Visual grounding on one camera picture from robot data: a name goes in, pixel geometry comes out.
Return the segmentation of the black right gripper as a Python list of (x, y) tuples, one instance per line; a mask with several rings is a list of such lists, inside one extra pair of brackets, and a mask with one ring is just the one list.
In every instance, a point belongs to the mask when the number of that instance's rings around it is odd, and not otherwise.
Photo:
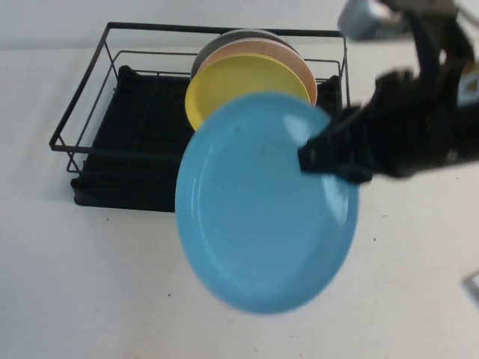
[[(325, 129), (298, 149), (299, 166), (310, 174), (332, 174), (352, 184), (374, 172), (394, 178), (442, 168), (455, 150), (448, 80), (391, 71), (376, 79), (369, 104), (342, 109)], [(368, 130), (368, 150), (350, 132)]]

